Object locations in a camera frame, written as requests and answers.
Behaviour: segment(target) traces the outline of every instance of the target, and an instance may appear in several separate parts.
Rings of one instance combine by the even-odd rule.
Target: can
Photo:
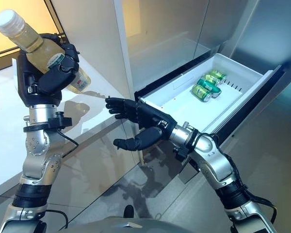
[[[213,98],[217,98],[222,92],[220,88],[218,88],[217,86],[213,85],[212,83],[208,82],[205,79],[199,79],[197,81],[197,84],[201,85],[203,88],[211,92]]]
[[[211,74],[205,74],[201,78],[207,80],[208,82],[212,83],[215,86],[220,84],[220,80],[212,76]]]
[[[210,71],[210,73],[213,77],[217,78],[220,80],[220,83],[224,83],[224,81],[226,80],[226,74],[221,73],[220,71],[213,69],[212,71]]]
[[[211,99],[211,93],[201,85],[195,84],[192,88],[192,93],[203,102],[207,102]]]

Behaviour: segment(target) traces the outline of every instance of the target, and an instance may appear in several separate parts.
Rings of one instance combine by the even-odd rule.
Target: white bottle cap
[[[13,37],[25,27],[24,19],[14,10],[0,12],[0,32],[5,36]]]

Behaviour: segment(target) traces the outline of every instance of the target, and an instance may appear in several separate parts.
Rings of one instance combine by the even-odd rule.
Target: window
[[[65,37],[50,0],[0,0],[0,11],[4,9],[15,10],[38,33],[58,33]],[[18,51],[19,48],[0,33],[0,69],[11,66],[11,59],[17,57]]]

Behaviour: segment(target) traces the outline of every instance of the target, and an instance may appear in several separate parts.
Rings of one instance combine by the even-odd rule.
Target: open drawer
[[[222,93],[216,99],[201,102],[190,92],[205,73],[217,69],[226,74]],[[170,114],[179,125],[188,121],[201,132],[218,132],[270,79],[273,71],[264,75],[219,53],[150,92],[143,99]]]

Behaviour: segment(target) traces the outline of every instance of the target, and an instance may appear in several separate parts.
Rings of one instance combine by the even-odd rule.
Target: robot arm
[[[227,216],[233,222],[232,233],[277,232],[269,219],[265,217],[258,202],[272,204],[268,200],[252,195],[247,190],[234,162],[217,146],[212,134],[201,133],[188,122],[179,126],[170,115],[143,102],[107,98],[106,103],[111,114],[117,113],[115,118],[128,118],[138,123],[140,127],[145,127],[143,132],[151,128],[158,128],[157,131],[161,131],[155,136],[156,140],[150,143],[146,141],[146,146],[143,146],[143,132],[135,139],[116,139],[113,142],[114,145],[125,150],[141,150],[160,139],[170,140],[175,145],[176,158],[180,161],[184,159],[195,161],[198,171],[204,174],[215,190],[224,205]]]
[[[42,36],[59,43],[56,35]],[[64,117],[56,107],[62,99],[61,90],[74,80],[79,69],[75,47],[71,44],[61,46],[65,58],[45,74],[28,62],[25,52],[21,51],[17,58],[18,93],[29,107],[29,115],[24,117],[27,157],[0,233],[39,233],[46,229],[40,219],[47,211],[49,193],[64,156],[65,139],[60,130],[72,125],[71,118]]]

